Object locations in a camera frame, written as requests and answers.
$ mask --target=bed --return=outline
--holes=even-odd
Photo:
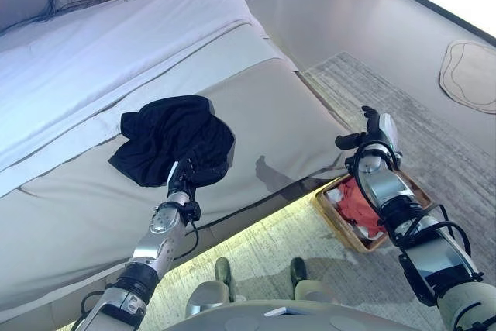
[[[296,70],[244,0],[108,0],[0,35],[0,329],[77,318],[164,200],[108,163],[124,112],[204,95],[235,135],[193,256],[342,174],[347,131]]]

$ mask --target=gray rug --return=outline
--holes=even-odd
[[[362,104],[394,116],[404,170],[466,229],[479,269],[494,284],[494,160],[346,53],[305,77],[354,130],[365,124]],[[340,303],[420,330],[444,330],[437,309],[420,304],[408,286],[398,250],[391,244],[369,254],[346,249],[312,205],[311,195],[168,273],[140,330],[157,331],[182,320],[189,295],[201,282],[213,280],[221,256],[231,262],[237,293],[248,299],[290,298],[289,263],[301,256],[309,277],[328,284]]]
[[[402,170],[468,233],[472,256],[486,281],[496,277],[496,164],[449,124],[348,53],[304,73],[325,102],[353,131],[365,128],[360,106],[392,115],[404,154]]]

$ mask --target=robotic hand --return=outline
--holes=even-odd
[[[438,306],[448,330],[496,329],[496,288],[481,283],[483,273],[470,259],[467,235],[447,219],[441,205],[443,222],[429,215],[432,208],[422,209],[394,172],[401,159],[394,121],[368,106],[362,109],[367,131],[338,136],[336,145],[342,150],[357,148],[346,159],[346,168],[401,250],[399,261],[417,298]],[[464,250],[456,243],[453,228],[460,233]]]

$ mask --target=wicker basket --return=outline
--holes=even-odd
[[[414,192],[415,197],[424,209],[432,204],[431,198],[407,174],[401,171],[398,174]],[[358,252],[369,253],[378,248],[385,240],[388,240],[388,235],[384,234],[377,240],[362,240],[355,234],[349,223],[338,213],[336,210],[337,205],[331,203],[325,196],[327,191],[337,188],[339,184],[348,181],[350,178],[351,176],[347,175],[331,181],[315,194],[313,203],[322,213],[329,226],[336,232],[336,235],[345,247],[353,248]]]

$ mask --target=robotic arm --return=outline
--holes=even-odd
[[[194,221],[200,219],[201,211],[195,202],[195,188],[188,180],[188,169],[188,158],[174,164],[167,182],[167,201],[155,209],[133,257],[117,282],[105,290],[96,306],[83,314],[82,323],[76,322],[73,329],[131,331],[140,327],[155,287],[171,268],[188,223],[195,228],[198,242]]]
[[[367,131],[338,136],[336,145],[357,148],[346,159],[346,168],[401,250],[399,261],[417,298],[438,306],[448,330],[496,329],[496,288],[481,283],[483,274],[470,259],[467,235],[447,219],[442,206],[443,222],[430,216],[430,209],[422,209],[394,172],[401,160],[394,121],[368,106],[362,109]],[[453,228],[462,236],[464,250],[455,241]]]

